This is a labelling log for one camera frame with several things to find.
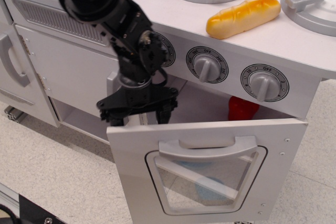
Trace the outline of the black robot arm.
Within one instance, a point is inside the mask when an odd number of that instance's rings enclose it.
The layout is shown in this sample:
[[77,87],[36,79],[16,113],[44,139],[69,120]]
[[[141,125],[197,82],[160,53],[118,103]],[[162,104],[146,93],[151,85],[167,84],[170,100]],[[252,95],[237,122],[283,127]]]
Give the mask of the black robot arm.
[[150,20],[133,0],[59,0],[74,20],[93,26],[105,36],[118,57],[120,88],[98,101],[102,120],[122,126],[131,115],[154,112],[159,124],[167,124],[177,107],[175,88],[153,83],[169,54]]

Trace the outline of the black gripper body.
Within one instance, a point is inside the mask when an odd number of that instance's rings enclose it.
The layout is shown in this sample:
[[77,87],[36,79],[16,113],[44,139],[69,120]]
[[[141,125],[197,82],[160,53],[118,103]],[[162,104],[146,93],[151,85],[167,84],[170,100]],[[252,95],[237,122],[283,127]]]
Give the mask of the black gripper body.
[[107,97],[97,102],[102,120],[126,118],[148,112],[155,112],[162,106],[169,105],[172,111],[177,107],[178,90],[149,83],[144,88],[122,87],[122,98],[116,104],[110,104]]

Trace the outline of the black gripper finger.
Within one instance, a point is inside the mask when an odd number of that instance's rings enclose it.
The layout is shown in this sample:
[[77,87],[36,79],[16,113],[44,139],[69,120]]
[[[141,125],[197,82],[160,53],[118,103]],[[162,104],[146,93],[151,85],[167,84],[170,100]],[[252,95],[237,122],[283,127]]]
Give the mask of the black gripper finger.
[[169,105],[162,106],[156,111],[156,120],[158,124],[168,124],[171,118],[171,107]]
[[109,118],[109,123],[111,126],[124,126],[124,118]]

